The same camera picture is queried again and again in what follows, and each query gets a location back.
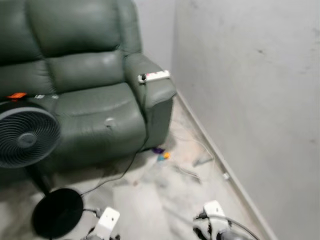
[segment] green leather sofa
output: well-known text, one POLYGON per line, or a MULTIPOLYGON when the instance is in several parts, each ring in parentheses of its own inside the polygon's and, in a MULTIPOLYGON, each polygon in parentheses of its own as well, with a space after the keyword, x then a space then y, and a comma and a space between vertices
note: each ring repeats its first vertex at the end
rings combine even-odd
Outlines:
MULTIPOLYGON (((176 89, 168 78, 137 82, 160 70, 142 54, 130 0, 0 0, 0 97, 25 92, 61 125, 44 173, 132 155, 147 132, 144 149, 162 144, 176 89)), ((24 177, 0 169, 2 183, 24 177)))

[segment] black cable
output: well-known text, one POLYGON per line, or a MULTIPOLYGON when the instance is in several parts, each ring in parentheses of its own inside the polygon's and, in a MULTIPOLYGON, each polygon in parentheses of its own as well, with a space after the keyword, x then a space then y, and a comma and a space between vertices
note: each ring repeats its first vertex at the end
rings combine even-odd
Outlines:
MULTIPOLYGON (((147 84, 143 84, 144 85, 144 93, 143 93, 143 98, 142 98, 142 110, 145 109, 145 106, 146 106, 146 99, 147 99, 147 93, 148 93, 148 88, 147 88, 147 84)), ((142 146, 139 148, 138 151, 136 151, 132 157, 132 160, 130 161, 128 167, 125 169, 125 171, 123 172, 123 174, 119 177, 116 177, 116 178, 112 178, 112 179, 106 179, 105 181, 99 183, 97 186, 95 186, 94 188, 88 190, 88 191, 85 191, 83 193, 80 194, 80 196, 84 196, 88 193, 91 193, 93 192, 94 190, 100 188, 102 185, 108 183, 108 182, 111 182, 111 181, 115 181, 115 180, 119 180, 119 179, 122 179, 124 177, 124 175, 128 172, 128 170, 131 168, 132 164, 134 163, 135 159, 136 159, 136 156, 139 152, 141 152, 144 147, 145 147, 145 144, 147 143, 148 139, 149 139, 149 131, 148 131, 148 119, 147 119, 147 114, 142 114, 143 115, 143 119, 144 119, 144 125, 145 125, 145 139, 143 141, 143 144, 142 146)))
POLYGON ((233 220, 229 217, 226 216, 220 216, 220 215, 214 215, 214 214, 210 214, 207 215, 204 212, 201 213, 199 216, 195 217, 194 220, 200 220, 200 219, 220 219, 220 220, 226 220, 228 222, 233 223, 234 225, 242 228, 243 230, 245 230, 246 232, 248 232, 252 237, 254 237, 256 240, 260 240, 252 231, 250 231, 247 227, 245 227, 244 225, 242 225, 241 223, 237 222, 236 220, 233 220))

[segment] tiled floor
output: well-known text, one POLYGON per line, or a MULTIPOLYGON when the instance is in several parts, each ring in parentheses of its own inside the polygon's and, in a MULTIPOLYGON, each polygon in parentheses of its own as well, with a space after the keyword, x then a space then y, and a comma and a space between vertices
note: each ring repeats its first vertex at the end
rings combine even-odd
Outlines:
MULTIPOLYGON (((193 167, 194 161, 210 157, 187 116, 175 100, 170 134, 163 145, 171 154, 169 160, 159 162, 151 151, 138 154, 122 179, 87 194, 85 207, 111 206, 118 210, 120 219, 113 233, 120 234, 122 240, 197 240, 193 234, 193 217, 204 203, 218 200, 228 217, 261 237, 231 184, 224 180, 219 165, 211 160, 193 167)), ((103 180, 121 175, 130 160, 128 157, 112 165, 57 174, 53 183, 56 188, 68 186, 84 192, 103 180)), ((31 213, 41 197, 30 182, 0 192, 1 240, 41 239, 30 226, 31 213)), ((84 212, 77 227, 60 239, 80 240, 97 221, 92 213, 84 212)))

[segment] white wall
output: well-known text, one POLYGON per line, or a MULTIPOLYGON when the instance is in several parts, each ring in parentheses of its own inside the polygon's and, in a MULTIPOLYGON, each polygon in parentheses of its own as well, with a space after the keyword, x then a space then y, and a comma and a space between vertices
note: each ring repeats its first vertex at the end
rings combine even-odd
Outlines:
POLYGON ((176 0, 134 0, 138 9, 143 52, 165 70, 172 67, 176 0))
POLYGON ((178 90, 279 240, 318 240, 318 0, 177 0, 178 90))

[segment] round black base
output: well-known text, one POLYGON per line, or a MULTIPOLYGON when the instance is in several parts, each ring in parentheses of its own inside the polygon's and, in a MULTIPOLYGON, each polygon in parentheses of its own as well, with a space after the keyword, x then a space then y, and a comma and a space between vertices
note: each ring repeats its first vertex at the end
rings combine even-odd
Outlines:
POLYGON ((79 222, 84 203, 79 193, 61 188, 49 193, 32 214, 34 231, 46 239, 56 239, 69 233, 79 222))

